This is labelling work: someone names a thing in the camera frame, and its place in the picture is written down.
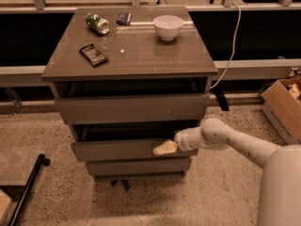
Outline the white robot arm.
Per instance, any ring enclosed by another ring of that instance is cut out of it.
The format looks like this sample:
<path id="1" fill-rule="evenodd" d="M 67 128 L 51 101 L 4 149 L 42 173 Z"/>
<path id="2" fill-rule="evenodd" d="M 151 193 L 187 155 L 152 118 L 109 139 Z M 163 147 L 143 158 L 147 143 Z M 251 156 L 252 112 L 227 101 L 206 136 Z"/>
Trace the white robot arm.
<path id="1" fill-rule="evenodd" d="M 209 118 L 200 126 L 177 132 L 153 153 L 164 155 L 198 148 L 230 146 L 262 168 L 257 226 L 301 226 L 301 145 L 281 147 Z"/>

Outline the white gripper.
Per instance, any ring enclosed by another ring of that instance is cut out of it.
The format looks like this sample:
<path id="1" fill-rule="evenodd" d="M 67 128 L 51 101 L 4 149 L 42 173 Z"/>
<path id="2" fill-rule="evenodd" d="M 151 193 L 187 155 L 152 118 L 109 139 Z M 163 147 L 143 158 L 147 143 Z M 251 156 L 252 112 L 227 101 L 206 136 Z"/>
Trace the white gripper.
<path id="1" fill-rule="evenodd" d="M 167 140 L 153 149 L 155 155 L 164 155 L 177 152 L 179 150 L 188 152 L 205 146 L 204 137 L 200 127 L 187 128 L 179 131 L 174 141 Z"/>

